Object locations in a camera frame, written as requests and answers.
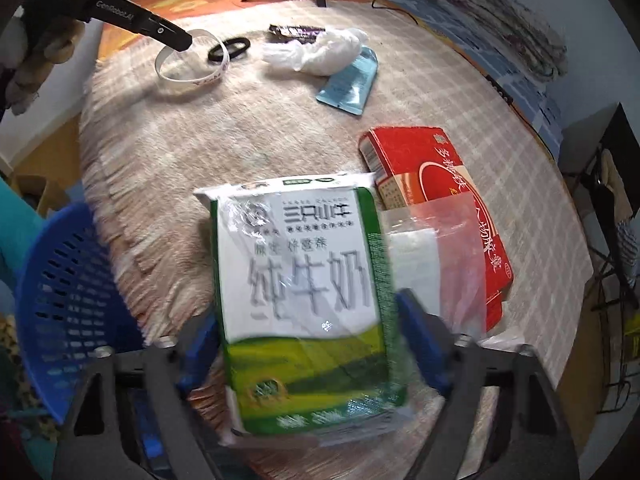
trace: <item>red cardboard box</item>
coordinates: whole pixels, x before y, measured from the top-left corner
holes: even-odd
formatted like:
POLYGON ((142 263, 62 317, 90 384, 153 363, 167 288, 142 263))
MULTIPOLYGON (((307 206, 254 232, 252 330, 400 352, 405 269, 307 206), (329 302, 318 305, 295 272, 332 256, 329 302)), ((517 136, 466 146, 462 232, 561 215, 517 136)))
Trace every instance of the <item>red cardboard box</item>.
POLYGON ((365 133, 360 152, 389 209, 471 192, 486 264, 486 328, 502 317, 501 291, 513 281, 504 246, 482 197, 447 135, 440 128, 380 126, 365 133))

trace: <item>folded cloth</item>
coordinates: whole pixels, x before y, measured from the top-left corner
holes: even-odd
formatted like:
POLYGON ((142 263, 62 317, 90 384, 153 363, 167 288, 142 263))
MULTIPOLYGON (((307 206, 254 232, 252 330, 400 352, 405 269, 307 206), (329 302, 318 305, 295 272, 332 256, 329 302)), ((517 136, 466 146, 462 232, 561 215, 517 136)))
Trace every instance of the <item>folded cloth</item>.
POLYGON ((618 173, 609 150, 602 150, 600 163, 602 165, 602 183, 609 188, 614 196, 613 216, 616 224, 628 221, 633 216, 634 211, 631 209, 629 198, 626 195, 625 183, 622 182, 622 177, 618 173))
POLYGON ((449 0, 503 40, 542 81, 567 72, 564 39, 538 14, 516 0, 449 0))

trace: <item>black rubber band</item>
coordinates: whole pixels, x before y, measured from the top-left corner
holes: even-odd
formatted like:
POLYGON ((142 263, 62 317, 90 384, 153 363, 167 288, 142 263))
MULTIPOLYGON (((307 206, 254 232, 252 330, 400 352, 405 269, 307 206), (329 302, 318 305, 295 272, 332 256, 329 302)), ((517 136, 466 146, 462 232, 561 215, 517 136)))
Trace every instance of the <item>black rubber band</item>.
MULTIPOLYGON (((229 51, 229 59, 235 59, 236 57, 240 56, 240 54, 246 52, 251 46, 251 41, 249 41, 247 38, 231 38, 230 40, 225 40, 222 43, 229 51), (240 48, 231 48, 232 45, 235 47, 238 44, 241 44, 242 46, 240 48)), ((209 50, 209 61, 222 61, 222 47, 220 47, 219 44, 209 50)))

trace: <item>tablecloth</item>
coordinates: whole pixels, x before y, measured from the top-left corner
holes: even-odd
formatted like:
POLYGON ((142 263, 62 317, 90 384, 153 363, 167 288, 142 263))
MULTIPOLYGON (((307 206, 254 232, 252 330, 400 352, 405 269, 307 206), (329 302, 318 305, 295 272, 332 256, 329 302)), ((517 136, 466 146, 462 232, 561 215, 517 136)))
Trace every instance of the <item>tablecloth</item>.
MULTIPOLYGON (((520 327, 558 382, 593 272, 582 227, 557 168, 465 59, 405 17, 350 2, 284 2, 178 24, 249 36, 254 46, 219 84, 176 93, 154 73, 158 44, 140 40, 98 64, 81 124, 86 197, 148 340, 177 331, 212 298, 208 213, 195 187, 362 171, 362 131, 424 124, 446 131, 504 242, 515 275, 504 326, 520 327), (315 101, 325 79, 267 68, 257 44, 270 23, 367 31, 380 70, 361 118, 315 101)), ((193 396, 215 423, 225 416, 222 384, 217 370, 193 396)), ((374 443, 250 459, 272 478, 402 478, 439 407, 421 384, 412 398, 416 419, 374 443)), ((477 459, 481 446, 472 450, 477 459)))

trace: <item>white rubber band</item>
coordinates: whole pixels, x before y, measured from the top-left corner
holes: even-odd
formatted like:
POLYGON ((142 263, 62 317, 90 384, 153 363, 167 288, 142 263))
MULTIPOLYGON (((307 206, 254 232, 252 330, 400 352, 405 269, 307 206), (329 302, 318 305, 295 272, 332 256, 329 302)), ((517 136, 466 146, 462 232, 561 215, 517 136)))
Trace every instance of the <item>white rubber band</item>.
POLYGON ((223 75, 225 75, 226 69, 229 68, 229 51, 226 49, 222 40, 216 35, 211 34, 208 30, 203 30, 202 28, 194 28, 193 30, 187 31, 191 34, 192 38, 201 38, 205 36, 206 38, 213 38, 220 44, 220 48, 222 48, 222 62, 218 67, 209 75, 204 77, 199 77, 197 79, 172 79, 160 73, 160 69, 162 68, 162 64, 169 57, 169 54, 175 52, 170 46, 164 47, 158 55, 156 56, 156 74, 158 77, 164 81, 165 83, 171 84, 172 86, 201 86, 207 83, 211 83, 216 79, 220 79, 223 75))

